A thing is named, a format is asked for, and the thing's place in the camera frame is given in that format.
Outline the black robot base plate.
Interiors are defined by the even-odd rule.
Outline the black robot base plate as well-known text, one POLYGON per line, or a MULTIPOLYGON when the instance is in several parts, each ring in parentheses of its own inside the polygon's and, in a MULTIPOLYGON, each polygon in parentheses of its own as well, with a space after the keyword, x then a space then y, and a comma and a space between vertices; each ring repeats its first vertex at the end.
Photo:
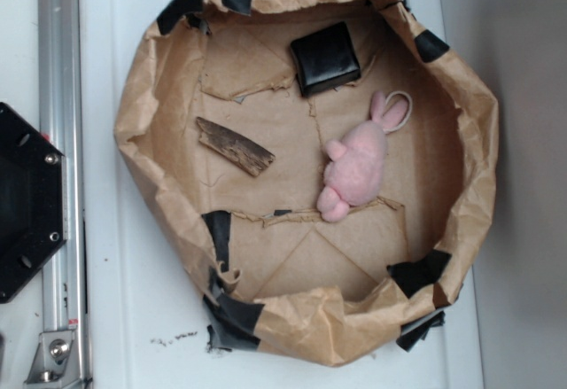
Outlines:
POLYGON ((1 104, 1 302, 12 301, 66 241, 63 154, 1 104))

